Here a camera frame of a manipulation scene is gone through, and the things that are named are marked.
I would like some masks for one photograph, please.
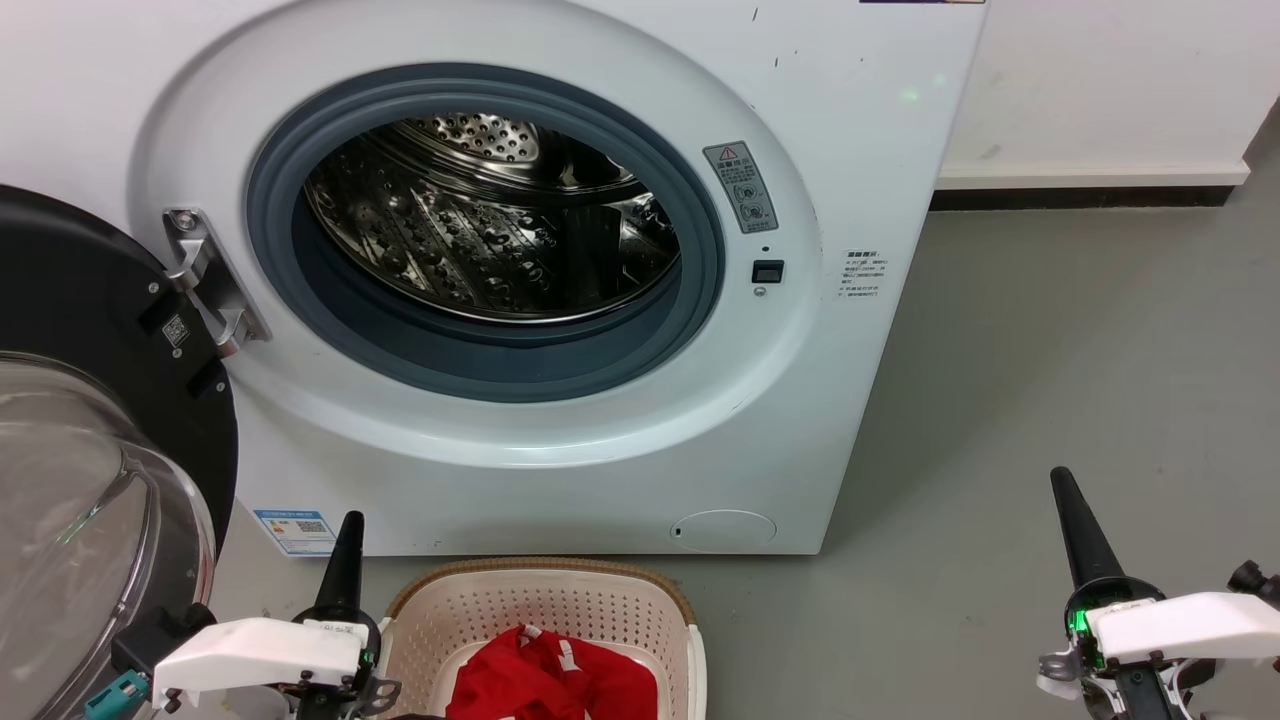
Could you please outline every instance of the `metal bracket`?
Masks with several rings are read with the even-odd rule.
[[[169,279],[196,301],[218,345],[219,357],[234,355],[251,340],[270,340],[261,315],[241,290],[201,211],[174,208],[164,211],[163,222],[165,236],[179,260],[178,268],[168,273]]]

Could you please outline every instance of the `black baseboard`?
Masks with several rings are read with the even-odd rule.
[[[1221,208],[1235,186],[937,190],[929,211]]]

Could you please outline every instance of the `white wall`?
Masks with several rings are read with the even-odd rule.
[[[988,0],[940,188],[1238,184],[1277,0]]]

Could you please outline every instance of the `teal connector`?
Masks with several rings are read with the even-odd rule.
[[[84,720],[132,717],[142,706],[142,701],[147,700],[150,689],[146,678],[129,670],[84,703]]]

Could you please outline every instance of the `gray rubber seal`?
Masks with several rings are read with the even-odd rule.
[[[681,261],[645,299],[582,323],[468,323],[397,293],[357,268],[306,208],[321,159],[378,126],[445,111],[518,117],[567,133],[626,167],[662,201]],[[696,334],[719,296],[723,236],[707,188],[657,133],[572,86],[486,65],[380,70],[308,100],[271,135],[246,200],[268,279],[325,342],[399,382],[495,402],[602,392],[662,364]]]

